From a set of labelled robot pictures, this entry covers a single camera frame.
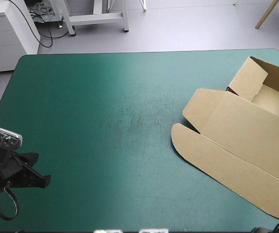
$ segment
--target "robotic arm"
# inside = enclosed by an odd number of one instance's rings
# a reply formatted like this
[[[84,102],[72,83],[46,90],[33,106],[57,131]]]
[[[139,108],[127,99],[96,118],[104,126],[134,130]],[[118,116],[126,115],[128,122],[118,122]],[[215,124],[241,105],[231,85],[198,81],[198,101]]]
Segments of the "robotic arm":
[[[38,160],[38,153],[15,152],[21,145],[21,135],[0,128],[0,193],[6,192],[16,207],[15,215],[8,217],[2,213],[0,204],[0,217],[4,220],[12,220],[19,214],[17,198],[10,188],[45,188],[51,180],[50,175],[42,176],[32,169]]]

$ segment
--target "wooden chair leg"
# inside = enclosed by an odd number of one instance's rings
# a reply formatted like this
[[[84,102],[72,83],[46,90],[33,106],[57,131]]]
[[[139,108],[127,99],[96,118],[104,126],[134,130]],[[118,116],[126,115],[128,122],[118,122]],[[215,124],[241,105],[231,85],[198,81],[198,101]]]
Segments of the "wooden chair leg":
[[[270,6],[268,7],[268,9],[266,10],[265,14],[261,17],[261,19],[259,20],[259,22],[256,25],[256,29],[260,28],[260,26],[262,25],[262,23],[264,23],[265,19],[268,17],[268,15],[272,12],[272,10],[275,8],[275,6],[277,5],[277,3],[279,2],[279,0],[273,0],[272,3],[270,4]]]

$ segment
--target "table surface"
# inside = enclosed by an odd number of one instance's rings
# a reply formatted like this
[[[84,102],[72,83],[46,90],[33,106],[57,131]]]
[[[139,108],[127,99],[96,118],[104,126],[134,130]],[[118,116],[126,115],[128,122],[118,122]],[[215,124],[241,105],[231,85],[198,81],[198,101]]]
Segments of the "table surface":
[[[174,123],[200,87],[225,90],[248,56],[277,50],[29,55],[0,102],[0,127],[39,152],[46,189],[14,189],[0,231],[250,231],[278,222],[185,162]],[[5,212],[13,203],[1,195]]]

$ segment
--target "gray floor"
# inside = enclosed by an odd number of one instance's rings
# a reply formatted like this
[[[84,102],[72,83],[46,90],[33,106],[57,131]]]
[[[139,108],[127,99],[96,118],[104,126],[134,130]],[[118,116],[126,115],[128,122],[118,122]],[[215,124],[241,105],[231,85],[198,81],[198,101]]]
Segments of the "gray floor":
[[[121,23],[76,27],[76,37],[54,40],[53,47],[39,53],[99,53],[176,50],[261,49],[279,50],[279,4],[259,30],[254,27],[271,0],[128,0],[130,31]],[[69,0],[74,15],[89,12],[92,0]],[[119,10],[116,0],[113,10]],[[51,25],[54,35],[61,35]],[[0,73],[0,99],[12,72]]]

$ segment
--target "open cardboard box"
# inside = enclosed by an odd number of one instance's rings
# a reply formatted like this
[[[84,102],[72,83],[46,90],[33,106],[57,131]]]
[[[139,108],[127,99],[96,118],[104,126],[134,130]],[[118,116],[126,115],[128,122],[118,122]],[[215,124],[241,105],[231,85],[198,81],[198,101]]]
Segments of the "open cardboard box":
[[[279,67],[249,57],[227,91],[198,89],[172,141],[188,162],[279,218]]]

